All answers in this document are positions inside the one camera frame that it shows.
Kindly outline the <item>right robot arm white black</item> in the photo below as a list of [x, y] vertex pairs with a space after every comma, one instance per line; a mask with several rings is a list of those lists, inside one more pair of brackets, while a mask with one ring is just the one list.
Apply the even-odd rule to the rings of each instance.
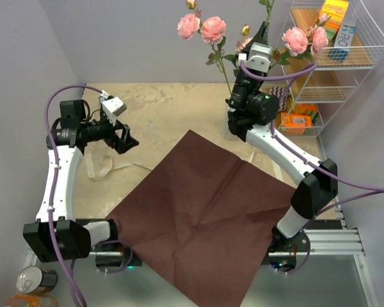
[[253, 39], [234, 58], [236, 80], [228, 107], [228, 129], [242, 141], [261, 150], [276, 162], [297, 185], [291, 206], [272, 229], [272, 251], [287, 251], [307, 223], [331, 202], [338, 192], [332, 177], [337, 165], [304, 152], [275, 129], [273, 120], [279, 98], [260, 91], [271, 66], [273, 48], [268, 45], [268, 23], [263, 22]]

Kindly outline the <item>peach rose stem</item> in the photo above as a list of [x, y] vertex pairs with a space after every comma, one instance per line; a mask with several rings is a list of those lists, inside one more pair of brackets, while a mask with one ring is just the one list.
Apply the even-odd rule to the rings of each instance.
[[245, 24], [241, 30], [241, 37], [236, 43], [236, 49], [233, 54], [227, 54], [223, 57], [223, 59], [229, 61], [234, 67], [233, 73], [234, 76], [237, 76], [238, 68], [237, 68], [237, 58], [240, 53], [243, 52], [243, 49], [252, 41], [252, 37], [250, 36], [250, 26]]

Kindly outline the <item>small pink rose stem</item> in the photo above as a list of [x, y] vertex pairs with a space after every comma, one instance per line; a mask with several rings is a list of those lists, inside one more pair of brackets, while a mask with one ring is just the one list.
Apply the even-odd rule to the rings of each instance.
[[226, 22], [219, 16], [202, 20], [202, 11], [198, 9], [198, 1], [192, 0], [184, 2], [190, 12], [180, 18], [177, 24], [178, 35], [183, 40], [190, 40], [194, 35], [200, 36], [202, 41], [211, 48], [206, 65], [216, 65], [220, 73], [224, 76], [229, 93], [232, 93], [225, 68], [225, 60], [228, 59], [224, 50], [227, 40], [225, 36], [227, 30]]

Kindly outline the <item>red wrapping paper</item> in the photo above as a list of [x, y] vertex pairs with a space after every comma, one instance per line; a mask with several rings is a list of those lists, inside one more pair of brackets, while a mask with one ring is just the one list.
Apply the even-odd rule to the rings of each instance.
[[188, 131], [109, 214], [118, 238], [198, 306], [239, 306], [294, 189]]

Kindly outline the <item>white rose stem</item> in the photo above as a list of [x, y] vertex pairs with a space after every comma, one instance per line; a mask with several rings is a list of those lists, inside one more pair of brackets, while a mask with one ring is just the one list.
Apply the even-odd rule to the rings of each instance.
[[259, 4], [261, 4], [262, 6], [264, 6], [266, 8], [267, 17], [264, 21], [266, 26], [269, 25], [269, 21], [271, 18], [271, 13], [273, 11], [274, 3], [275, 3], [275, 0], [259, 0]]

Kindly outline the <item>cream ribbon gold lettering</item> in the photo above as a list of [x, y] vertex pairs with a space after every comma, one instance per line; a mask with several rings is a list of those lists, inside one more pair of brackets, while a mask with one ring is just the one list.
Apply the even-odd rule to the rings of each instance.
[[102, 158], [102, 167], [98, 172], [96, 172], [92, 152], [89, 152], [88, 154], [86, 154], [84, 161], [86, 164], [87, 177], [94, 182], [103, 180], [112, 171], [129, 168], [132, 166], [136, 166], [136, 167], [145, 169], [147, 171], [153, 170], [152, 168], [137, 161], [127, 161], [127, 162], [114, 164], [110, 156], [104, 156]]

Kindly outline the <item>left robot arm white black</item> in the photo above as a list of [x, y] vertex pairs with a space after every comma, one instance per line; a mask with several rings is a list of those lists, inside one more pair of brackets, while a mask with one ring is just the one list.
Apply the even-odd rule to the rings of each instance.
[[126, 109], [118, 97], [101, 97], [100, 118], [90, 119], [85, 100], [60, 102], [60, 117], [51, 127], [54, 144], [47, 143], [49, 170], [42, 204], [34, 223], [25, 224], [23, 238], [43, 263], [62, 258], [86, 258], [97, 244], [106, 251], [120, 243], [112, 219], [76, 219], [73, 211], [75, 186], [84, 149], [88, 143], [104, 141], [118, 154], [138, 146], [128, 125], [118, 121]]

